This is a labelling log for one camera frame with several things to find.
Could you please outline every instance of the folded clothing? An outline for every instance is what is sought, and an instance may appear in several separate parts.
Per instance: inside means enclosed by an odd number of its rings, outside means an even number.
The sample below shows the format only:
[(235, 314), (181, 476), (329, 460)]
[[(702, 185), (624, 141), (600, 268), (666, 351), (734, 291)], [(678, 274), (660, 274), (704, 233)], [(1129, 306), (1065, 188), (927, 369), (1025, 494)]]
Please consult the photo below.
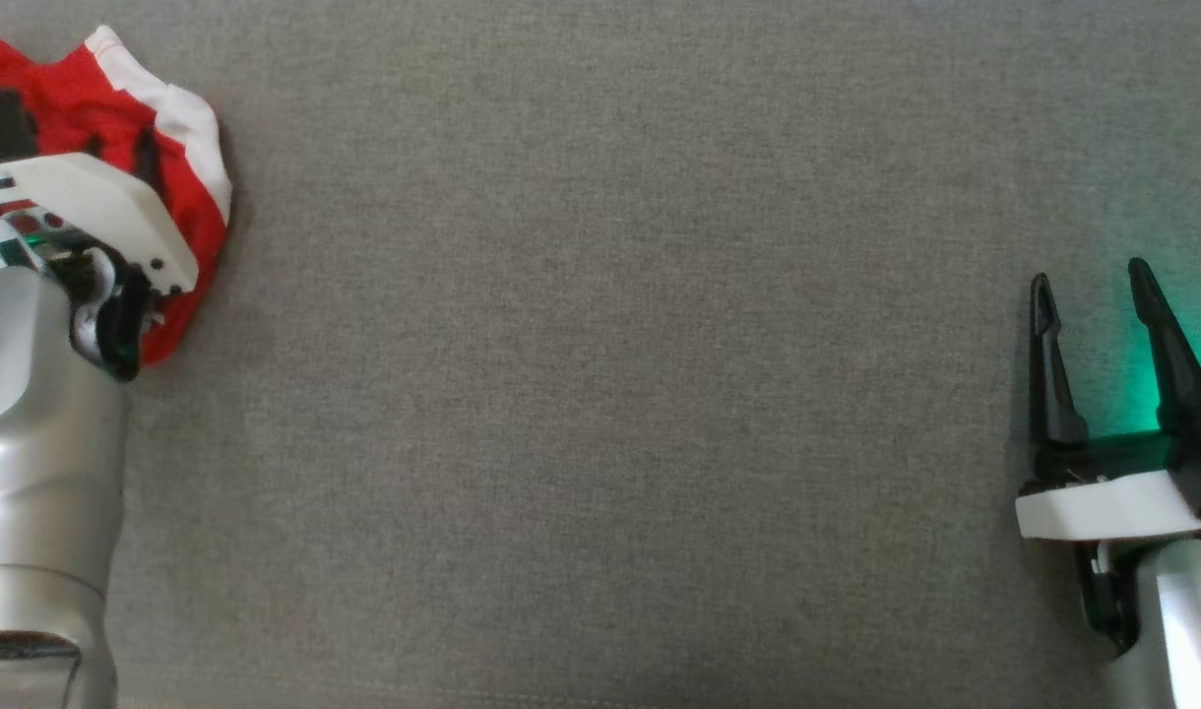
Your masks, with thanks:
[(100, 26), (53, 64), (31, 62), (0, 40), (0, 89), (19, 93), (36, 123), (42, 155), (90, 151), (141, 174), (142, 138), (151, 139), (147, 167), (155, 187), (199, 262), (193, 292), (166, 297), (159, 322), (142, 341), (142, 363), (162, 363), (210, 287), (227, 236), (232, 185), (220, 153), (215, 113), (198, 95), (145, 71), (119, 36)]

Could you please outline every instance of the stitched seam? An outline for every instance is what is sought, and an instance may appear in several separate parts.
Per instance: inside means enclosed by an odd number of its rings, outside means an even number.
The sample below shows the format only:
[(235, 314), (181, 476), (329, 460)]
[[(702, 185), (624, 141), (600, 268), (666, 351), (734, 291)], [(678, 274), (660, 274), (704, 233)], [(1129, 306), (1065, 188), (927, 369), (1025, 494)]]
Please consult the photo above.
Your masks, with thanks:
[(240, 680), (246, 684), (253, 684), (258, 686), (282, 686), (282, 685), (305, 685), (309, 687), (316, 687), (316, 690), (322, 690), (334, 695), (334, 692), (341, 692), (348, 690), (348, 687), (358, 687), (358, 690), (375, 690), (377, 692), (383, 692), (383, 695), (418, 695), (418, 696), (454, 696), (460, 697), (460, 699), (468, 701), (486, 701), (488, 703), (509, 704), (509, 703), (525, 703), (525, 701), (531, 701), (534, 704), (528, 704), (526, 707), (532, 707), (533, 709), (543, 709), (543, 705), (573, 705), (573, 707), (603, 707), (608, 709), (663, 709), (661, 707), (651, 704), (631, 704), (623, 703), (622, 701), (600, 701), (600, 699), (576, 699), (576, 697), (569, 696), (540, 696), (540, 695), (516, 695), (515, 692), (503, 692), (503, 691), (478, 691), (478, 690), (449, 690), (449, 687), (417, 687), (408, 685), (396, 685), (389, 683), (380, 681), (368, 681), (368, 680), (343, 680), (335, 681), (331, 679), (322, 678), (299, 678), (299, 677), (277, 677), (277, 674), (265, 674), (265, 673), (233, 673), (223, 672), (223, 669), (203, 669), (203, 668), (161, 668), (161, 666), (147, 666), (147, 665), (127, 665), (120, 663), (120, 668), (132, 668), (138, 673), (143, 674), (163, 674), (163, 677), (173, 678), (192, 678), (196, 674), (208, 674), (208, 677), (214, 678), (229, 678)]

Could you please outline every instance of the gray textile background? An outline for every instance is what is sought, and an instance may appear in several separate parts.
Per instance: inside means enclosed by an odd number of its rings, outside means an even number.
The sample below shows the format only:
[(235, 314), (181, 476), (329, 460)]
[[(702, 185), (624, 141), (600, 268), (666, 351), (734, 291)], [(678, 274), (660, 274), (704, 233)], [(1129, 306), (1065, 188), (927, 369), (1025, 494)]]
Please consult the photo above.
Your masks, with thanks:
[(1128, 256), (1201, 351), (1201, 2), (0, 2), (101, 22), (238, 185), (133, 386), (130, 707), (1101, 704), (1024, 293), (1097, 433)]

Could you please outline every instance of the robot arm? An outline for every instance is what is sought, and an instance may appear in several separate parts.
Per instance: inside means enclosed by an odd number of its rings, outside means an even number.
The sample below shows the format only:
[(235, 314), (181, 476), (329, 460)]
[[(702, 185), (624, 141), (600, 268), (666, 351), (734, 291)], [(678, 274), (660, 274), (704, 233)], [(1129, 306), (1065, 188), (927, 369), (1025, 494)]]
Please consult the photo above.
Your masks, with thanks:
[(1109, 695), (1121, 709), (1201, 708), (1201, 368), (1153, 270), (1130, 261), (1148, 328), (1159, 430), (1089, 439), (1072, 406), (1045, 275), (1029, 292), (1034, 476), (1016, 499), (1027, 537), (1069, 543), (1083, 609), (1117, 645)]
[(197, 266), (154, 190), (84, 154), (1, 162), (0, 707), (114, 705), (102, 628), (138, 342)]

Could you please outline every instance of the red cloth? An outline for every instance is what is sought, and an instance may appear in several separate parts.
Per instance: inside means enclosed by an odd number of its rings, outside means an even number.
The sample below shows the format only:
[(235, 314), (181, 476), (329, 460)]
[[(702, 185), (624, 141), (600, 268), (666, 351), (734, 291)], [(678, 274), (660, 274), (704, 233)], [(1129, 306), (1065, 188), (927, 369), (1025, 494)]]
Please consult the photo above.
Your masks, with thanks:
[[(118, 43), (114, 32), (102, 30)], [(162, 363), (177, 348), (210, 287), (216, 256), (227, 236), (226, 215), (216, 202), (221, 196), (214, 197), (209, 185), (197, 177), (185, 144), (156, 129), (159, 112), (127, 90), (115, 90), (88, 46), (59, 62), (37, 64), (0, 40), (0, 87), (18, 90), (24, 107), (36, 118), (37, 147), (42, 154), (78, 153), (92, 139), (100, 139), (100, 157), (131, 173), (136, 161), (133, 148), (142, 131), (155, 131), (163, 181), (161, 197), (199, 262), (195, 291), (166, 299), (160, 308), (163, 323), (151, 326), (142, 342), (143, 363), (147, 367)], [(210, 126), (214, 130), (214, 120)], [(219, 149), (217, 141), (210, 143)], [(222, 166), (219, 155), (215, 165)], [(222, 198), (227, 211), (227, 193)]]

